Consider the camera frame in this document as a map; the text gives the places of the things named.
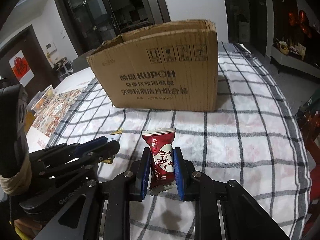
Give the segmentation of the white gold snack packet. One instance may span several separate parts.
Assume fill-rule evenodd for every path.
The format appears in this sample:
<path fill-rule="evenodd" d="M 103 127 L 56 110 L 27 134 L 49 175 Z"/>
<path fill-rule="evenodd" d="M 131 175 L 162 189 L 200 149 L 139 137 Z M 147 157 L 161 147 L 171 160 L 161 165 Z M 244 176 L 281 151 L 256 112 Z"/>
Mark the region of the white gold snack packet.
<path fill-rule="evenodd" d="M 113 160 L 116 154 L 120 150 L 120 138 L 123 133 L 123 129 L 120 128 L 116 131 L 112 131 L 110 134 L 107 135 L 107 157 L 102 157 L 100 162 L 105 164 L 113 164 Z"/>

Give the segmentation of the red white snack packet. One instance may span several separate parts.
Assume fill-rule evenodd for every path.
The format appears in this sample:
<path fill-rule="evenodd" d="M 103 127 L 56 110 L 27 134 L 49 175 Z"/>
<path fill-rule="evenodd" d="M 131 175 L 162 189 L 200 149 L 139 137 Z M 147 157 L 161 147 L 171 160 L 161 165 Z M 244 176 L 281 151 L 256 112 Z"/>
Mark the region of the red white snack packet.
<path fill-rule="evenodd" d="M 142 138 L 149 145 L 151 152 L 150 194 L 172 188 L 175 184 L 174 159 L 172 142 L 175 139 L 175 128 L 161 128 L 142 131 Z"/>

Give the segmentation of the floral patterned mat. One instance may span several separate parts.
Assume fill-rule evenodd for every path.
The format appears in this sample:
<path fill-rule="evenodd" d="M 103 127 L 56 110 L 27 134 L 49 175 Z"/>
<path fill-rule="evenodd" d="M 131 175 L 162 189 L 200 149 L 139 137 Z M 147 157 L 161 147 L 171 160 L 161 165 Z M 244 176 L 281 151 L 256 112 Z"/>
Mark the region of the floral patterned mat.
<path fill-rule="evenodd" d="M 83 90 L 84 88 L 80 88 L 56 94 L 48 105 L 36 115 L 32 127 L 51 137 Z"/>

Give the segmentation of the plastic container with fruit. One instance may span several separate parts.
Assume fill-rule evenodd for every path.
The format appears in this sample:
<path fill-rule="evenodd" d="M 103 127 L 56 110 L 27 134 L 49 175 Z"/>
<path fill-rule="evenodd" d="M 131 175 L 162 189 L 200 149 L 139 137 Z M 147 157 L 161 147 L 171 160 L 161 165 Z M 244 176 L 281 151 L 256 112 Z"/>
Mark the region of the plastic container with fruit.
<path fill-rule="evenodd" d="M 28 111 L 40 113 L 55 96 L 53 85 L 49 85 L 44 91 L 38 92 L 27 105 Z"/>

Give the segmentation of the plaid white grey tablecloth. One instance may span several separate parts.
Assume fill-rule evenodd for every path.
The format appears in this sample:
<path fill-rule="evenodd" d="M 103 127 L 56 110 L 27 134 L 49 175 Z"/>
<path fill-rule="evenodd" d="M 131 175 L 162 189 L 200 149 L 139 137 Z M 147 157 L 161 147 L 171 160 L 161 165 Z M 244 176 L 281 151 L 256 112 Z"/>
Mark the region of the plaid white grey tablecloth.
<path fill-rule="evenodd" d="M 300 239 L 311 179 L 295 116 L 276 82 L 242 45 L 219 44 L 217 109 L 211 113 L 122 109 L 97 80 L 81 93 L 49 145 L 84 143 L 116 132 L 113 163 L 98 178 L 124 172 L 146 147 L 143 130 L 174 127 L 173 145 L 213 180 L 238 181 L 291 239 Z"/>

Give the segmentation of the grey chair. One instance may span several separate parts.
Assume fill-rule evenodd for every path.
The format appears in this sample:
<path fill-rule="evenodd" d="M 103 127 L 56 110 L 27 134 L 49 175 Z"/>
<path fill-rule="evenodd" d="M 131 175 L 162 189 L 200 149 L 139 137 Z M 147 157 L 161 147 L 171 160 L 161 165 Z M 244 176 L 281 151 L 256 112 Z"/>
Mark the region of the grey chair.
<path fill-rule="evenodd" d="M 73 73 L 77 73 L 89 67 L 86 57 L 88 57 L 93 51 L 94 49 L 89 50 L 73 60 L 72 62 Z"/>

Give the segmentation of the brown cardboard box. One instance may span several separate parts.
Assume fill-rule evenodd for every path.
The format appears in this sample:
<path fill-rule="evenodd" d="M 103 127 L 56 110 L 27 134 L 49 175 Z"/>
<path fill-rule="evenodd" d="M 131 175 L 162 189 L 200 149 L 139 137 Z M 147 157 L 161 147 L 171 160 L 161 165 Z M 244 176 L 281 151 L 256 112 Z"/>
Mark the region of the brown cardboard box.
<path fill-rule="evenodd" d="M 123 33 L 87 62 L 118 108 L 211 112 L 218 44 L 209 20 L 174 21 Z"/>

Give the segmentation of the red box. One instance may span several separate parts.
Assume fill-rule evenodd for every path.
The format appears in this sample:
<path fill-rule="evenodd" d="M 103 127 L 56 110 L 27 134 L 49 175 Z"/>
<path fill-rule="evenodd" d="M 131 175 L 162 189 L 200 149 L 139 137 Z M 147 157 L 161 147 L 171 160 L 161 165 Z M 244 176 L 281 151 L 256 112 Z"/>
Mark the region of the red box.
<path fill-rule="evenodd" d="M 295 115 L 302 133 L 307 156 L 313 160 L 310 167 L 312 180 L 319 181 L 319 89 L 306 103 L 301 105 Z"/>

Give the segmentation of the red balloons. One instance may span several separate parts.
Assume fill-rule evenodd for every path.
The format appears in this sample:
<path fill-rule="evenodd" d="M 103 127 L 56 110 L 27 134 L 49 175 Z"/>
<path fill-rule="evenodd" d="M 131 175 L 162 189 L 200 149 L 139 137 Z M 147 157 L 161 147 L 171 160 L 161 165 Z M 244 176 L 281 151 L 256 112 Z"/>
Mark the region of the red balloons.
<path fill-rule="evenodd" d="M 302 32 L 307 35 L 307 37 L 312 37 L 310 32 L 309 20 L 304 10 L 300 10 L 298 13 L 289 12 L 289 24 L 291 26 L 298 25 Z"/>

